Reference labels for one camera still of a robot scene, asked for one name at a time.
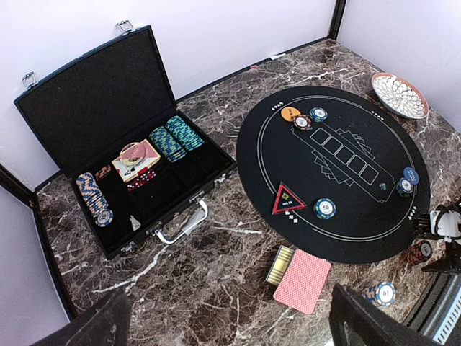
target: case lid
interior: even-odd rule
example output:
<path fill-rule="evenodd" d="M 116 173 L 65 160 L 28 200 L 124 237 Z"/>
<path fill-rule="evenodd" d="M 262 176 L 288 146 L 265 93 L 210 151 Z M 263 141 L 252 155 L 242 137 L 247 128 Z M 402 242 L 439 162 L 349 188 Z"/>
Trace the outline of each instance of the case lid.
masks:
<path fill-rule="evenodd" d="M 77 58 L 14 103 L 68 177 L 176 108 L 150 26 Z"/>

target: red playing card back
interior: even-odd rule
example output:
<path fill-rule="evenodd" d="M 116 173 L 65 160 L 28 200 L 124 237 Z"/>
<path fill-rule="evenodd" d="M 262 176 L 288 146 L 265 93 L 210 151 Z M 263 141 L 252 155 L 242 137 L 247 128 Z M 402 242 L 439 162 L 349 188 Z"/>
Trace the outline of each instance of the red playing card back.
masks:
<path fill-rule="evenodd" d="M 274 299 L 304 314 L 312 314 L 331 264 L 302 250 L 296 250 Z"/>

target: decorative plate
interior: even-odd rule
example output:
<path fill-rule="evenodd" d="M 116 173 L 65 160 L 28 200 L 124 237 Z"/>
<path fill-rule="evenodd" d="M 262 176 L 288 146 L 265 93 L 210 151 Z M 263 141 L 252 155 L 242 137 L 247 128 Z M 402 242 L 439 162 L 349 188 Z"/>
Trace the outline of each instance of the decorative plate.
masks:
<path fill-rule="evenodd" d="M 402 78 L 381 72 L 372 77 L 372 85 L 381 102 L 395 114 L 417 120 L 429 114 L 422 93 Z"/>

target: marble table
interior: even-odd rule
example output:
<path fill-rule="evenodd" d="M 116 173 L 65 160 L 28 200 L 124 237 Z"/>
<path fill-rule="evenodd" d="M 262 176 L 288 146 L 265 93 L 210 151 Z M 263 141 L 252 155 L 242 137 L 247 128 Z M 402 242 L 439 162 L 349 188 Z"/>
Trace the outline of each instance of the marble table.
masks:
<path fill-rule="evenodd" d="M 179 108 L 230 155 L 249 110 L 288 87 L 321 85 L 376 102 L 370 79 L 380 71 L 332 40 L 296 50 L 200 92 Z M 431 110 L 425 120 L 399 123 L 418 145 L 431 178 L 434 207 L 457 197 L 461 139 Z M 335 283 L 361 290 L 381 280 L 394 282 L 396 304 L 383 310 L 403 321 L 431 275 L 407 268 L 400 256 L 373 265 L 333 263 L 315 313 L 306 316 L 272 298 L 264 282 L 280 244 L 289 245 L 258 215 L 237 174 L 214 189 L 205 224 L 178 244 L 149 239 L 136 253 L 105 259 L 63 176 L 38 191 L 42 217 L 65 286 L 81 313 L 104 293 L 123 287 L 132 304 L 130 345 L 324 345 Z M 177 216 L 174 233 L 193 212 Z M 435 256 L 442 245 L 433 242 Z"/>

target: white wall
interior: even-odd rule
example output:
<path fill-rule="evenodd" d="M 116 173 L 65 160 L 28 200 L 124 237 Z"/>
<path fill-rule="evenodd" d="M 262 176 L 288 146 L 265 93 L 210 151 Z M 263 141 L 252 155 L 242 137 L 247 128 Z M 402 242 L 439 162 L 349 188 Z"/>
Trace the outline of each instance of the white wall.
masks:
<path fill-rule="evenodd" d="M 25 346 L 68 323 L 30 208 L 0 187 L 0 345 Z"/>
<path fill-rule="evenodd" d="M 338 41 L 408 80 L 461 130 L 461 1 L 347 0 Z"/>
<path fill-rule="evenodd" d="M 58 168 L 16 111 L 21 78 L 42 78 L 118 35 L 152 25 L 180 98 L 271 55 L 325 37 L 335 0 L 16 0 L 0 7 L 0 162 L 33 188 Z"/>

